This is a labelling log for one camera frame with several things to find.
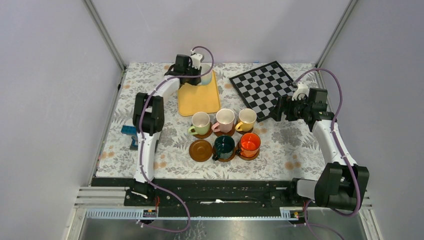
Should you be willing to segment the white mug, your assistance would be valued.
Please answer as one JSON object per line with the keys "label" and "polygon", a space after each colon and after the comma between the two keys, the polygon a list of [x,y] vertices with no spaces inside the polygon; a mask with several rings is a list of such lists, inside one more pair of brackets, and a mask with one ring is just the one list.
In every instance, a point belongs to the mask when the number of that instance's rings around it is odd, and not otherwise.
{"label": "white mug", "polygon": [[213,71],[211,70],[211,65],[207,63],[202,63],[201,67],[201,77],[200,77],[200,86],[206,86],[212,81]]}

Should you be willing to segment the yellow plastic tray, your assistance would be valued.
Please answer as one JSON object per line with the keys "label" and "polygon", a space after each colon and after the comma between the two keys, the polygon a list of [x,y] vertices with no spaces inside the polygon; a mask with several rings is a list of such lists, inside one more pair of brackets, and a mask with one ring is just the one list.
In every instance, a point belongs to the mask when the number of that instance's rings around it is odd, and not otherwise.
{"label": "yellow plastic tray", "polygon": [[216,113],[221,109],[220,94],[215,71],[211,72],[211,82],[208,85],[183,85],[177,91],[178,112],[183,117],[189,117],[197,112]]}

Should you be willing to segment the pink mug back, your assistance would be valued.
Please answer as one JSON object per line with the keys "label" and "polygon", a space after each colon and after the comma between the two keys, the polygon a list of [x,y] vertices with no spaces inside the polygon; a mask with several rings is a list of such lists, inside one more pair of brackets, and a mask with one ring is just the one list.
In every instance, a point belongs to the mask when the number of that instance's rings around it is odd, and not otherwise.
{"label": "pink mug back", "polygon": [[191,127],[187,130],[190,135],[205,135],[210,130],[210,116],[206,112],[197,112],[191,118]]}

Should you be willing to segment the pink mug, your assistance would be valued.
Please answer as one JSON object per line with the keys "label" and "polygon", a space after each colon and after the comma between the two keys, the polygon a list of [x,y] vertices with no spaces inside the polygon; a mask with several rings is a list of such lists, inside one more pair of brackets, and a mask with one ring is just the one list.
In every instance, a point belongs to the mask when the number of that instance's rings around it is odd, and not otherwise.
{"label": "pink mug", "polygon": [[211,127],[211,130],[216,132],[228,133],[233,129],[235,113],[228,108],[220,109],[215,115],[216,123]]}
{"label": "pink mug", "polygon": [[187,130],[190,135],[205,135],[210,130],[210,116],[206,112],[197,112],[191,118],[191,127]]}

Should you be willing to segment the black and white chessboard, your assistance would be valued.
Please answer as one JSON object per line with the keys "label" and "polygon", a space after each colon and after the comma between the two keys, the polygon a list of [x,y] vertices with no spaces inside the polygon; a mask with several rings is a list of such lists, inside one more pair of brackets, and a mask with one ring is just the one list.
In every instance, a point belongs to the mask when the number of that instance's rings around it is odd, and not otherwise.
{"label": "black and white chessboard", "polygon": [[246,107],[255,111],[257,122],[272,116],[279,97],[295,92],[294,80],[277,61],[232,76],[229,81]]}

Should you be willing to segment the pink mug front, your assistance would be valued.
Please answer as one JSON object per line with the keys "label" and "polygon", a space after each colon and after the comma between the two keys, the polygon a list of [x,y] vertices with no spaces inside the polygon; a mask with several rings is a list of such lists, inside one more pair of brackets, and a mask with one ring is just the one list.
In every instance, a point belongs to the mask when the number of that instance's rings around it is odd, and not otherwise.
{"label": "pink mug front", "polygon": [[211,127],[211,130],[216,132],[228,133],[233,129],[235,113],[228,108],[220,109],[215,115],[216,123]]}

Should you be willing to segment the cream yellow mug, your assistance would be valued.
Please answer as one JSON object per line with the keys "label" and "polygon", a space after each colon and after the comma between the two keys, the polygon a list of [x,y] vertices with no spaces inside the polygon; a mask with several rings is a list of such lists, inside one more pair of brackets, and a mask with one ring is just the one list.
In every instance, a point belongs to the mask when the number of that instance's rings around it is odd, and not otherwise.
{"label": "cream yellow mug", "polygon": [[249,132],[254,128],[257,114],[253,109],[244,108],[238,114],[238,122],[235,126],[237,132]]}

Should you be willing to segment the orange cup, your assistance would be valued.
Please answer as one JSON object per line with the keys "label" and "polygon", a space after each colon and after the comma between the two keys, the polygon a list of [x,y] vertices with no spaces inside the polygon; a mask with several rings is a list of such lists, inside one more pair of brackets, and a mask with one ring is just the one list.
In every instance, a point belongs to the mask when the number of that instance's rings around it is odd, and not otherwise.
{"label": "orange cup", "polygon": [[236,147],[236,154],[241,153],[245,157],[251,157],[260,151],[260,146],[261,139],[257,134],[246,133],[241,137]]}

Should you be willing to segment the dark walnut wooden coaster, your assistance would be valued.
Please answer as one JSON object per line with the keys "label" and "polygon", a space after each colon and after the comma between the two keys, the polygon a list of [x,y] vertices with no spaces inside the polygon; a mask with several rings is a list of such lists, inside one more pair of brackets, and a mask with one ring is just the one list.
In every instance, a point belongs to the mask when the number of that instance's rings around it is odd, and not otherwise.
{"label": "dark walnut wooden coaster", "polygon": [[242,131],[242,130],[238,131],[237,130],[236,132],[239,133],[239,134],[241,134],[241,135],[244,135],[244,134],[247,134],[247,133],[252,133],[253,130],[254,130],[254,128],[251,128],[248,131]]}

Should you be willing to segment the dark green mug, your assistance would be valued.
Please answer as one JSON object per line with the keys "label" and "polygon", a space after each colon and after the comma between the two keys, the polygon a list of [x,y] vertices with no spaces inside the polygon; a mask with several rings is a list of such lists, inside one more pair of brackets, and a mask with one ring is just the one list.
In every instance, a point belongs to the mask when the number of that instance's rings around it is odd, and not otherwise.
{"label": "dark green mug", "polygon": [[235,149],[235,141],[231,136],[222,135],[215,139],[214,145],[219,159],[227,159]]}

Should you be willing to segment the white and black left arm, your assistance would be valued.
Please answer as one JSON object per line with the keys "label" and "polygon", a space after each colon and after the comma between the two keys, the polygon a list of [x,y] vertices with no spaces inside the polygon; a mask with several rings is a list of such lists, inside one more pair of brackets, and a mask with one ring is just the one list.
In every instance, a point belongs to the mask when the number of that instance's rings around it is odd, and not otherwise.
{"label": "white and black left arm", "polygon": [[164,79],[145,93],[135,96],[132,122],[136,129],[138,160],[134,179],[139,183],[149,183],[154,179],[154,160],[157,144],[165,123],[165,103],[173,93],[184,85],[205,86],[210,81],[202,77],[212,71],[209,66],[203,71],[204,56],[195,53],[178,54],[175,63],[164,74]]}

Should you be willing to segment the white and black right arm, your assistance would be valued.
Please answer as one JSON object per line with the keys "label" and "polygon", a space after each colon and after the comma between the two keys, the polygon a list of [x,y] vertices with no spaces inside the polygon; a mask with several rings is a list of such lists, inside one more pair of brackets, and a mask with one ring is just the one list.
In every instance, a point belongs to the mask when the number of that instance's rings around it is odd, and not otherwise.
{"label": "white and black right arm", "polygon": [[325,168],[318,180],[294,178],[287,191],[293,206],[306,199],[322,208],[351,216],[362,205],[370,173],[350,156],[341,138],[336,115],[327,110],[328,92],[322,88],[296,90],[292,96],[280,96],[271,116],[278,121],[303,120],[316,138]]}

